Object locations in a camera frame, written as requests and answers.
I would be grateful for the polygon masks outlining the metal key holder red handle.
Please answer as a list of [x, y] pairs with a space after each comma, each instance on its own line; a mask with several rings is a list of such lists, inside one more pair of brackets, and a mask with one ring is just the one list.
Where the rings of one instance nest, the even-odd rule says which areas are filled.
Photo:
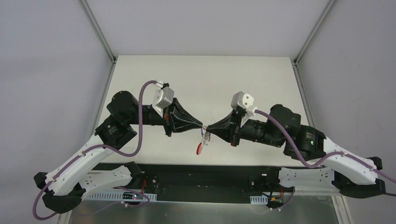
[[203, 150], [203, 148], [204, 148], [204, 146], [207, 146], [208, 143], [211, 140], [211, 133], [207, 131], [208, 126], [203, 126], [203, 127], [205, 128], [205, 134], [204, 134], [204, 136], [201, 136], [202, 139], [201, 139], [200, 143], [197, 146], [196, 155], [200, 155], [202, 150]]

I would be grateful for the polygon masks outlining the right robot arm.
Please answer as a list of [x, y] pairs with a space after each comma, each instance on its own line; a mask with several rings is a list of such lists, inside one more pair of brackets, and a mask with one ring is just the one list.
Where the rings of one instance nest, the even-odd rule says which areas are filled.
[[246, 115], [246, 110], [234, 109], [206, 130], [233, 147], [241, 140], [283, 147], [284, 155], [303, 164], [303, 169], [279, 168], [268, 175], [267, 189], [317, 187], [358, 199], [386, 193], [385, 182], [378, 177], [380, 158], [362, 158], [343, 149], [316, 128], [302, 125], [301, 116], [281, 104], [265, 114], [265, 122], [245, 119]]

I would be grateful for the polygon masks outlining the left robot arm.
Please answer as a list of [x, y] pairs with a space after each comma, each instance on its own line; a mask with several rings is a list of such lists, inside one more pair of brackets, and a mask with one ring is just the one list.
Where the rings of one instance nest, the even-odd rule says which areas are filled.
[[110, 116], [73, 157], [52, 172], [39, 172], [34, 176], [43, 193], [44, 205], [55, 213], [73, 210], [89, 196], [110, 188], [129, 186], [136, 189], [141, 186], [143, 174], [135, 162], [99, 175], [90, 173], [105, 158], [120, 152], [137, 135], [132, 126], [139, 122], [139, 102], [130, 92], [116, 93], [107, 109]]

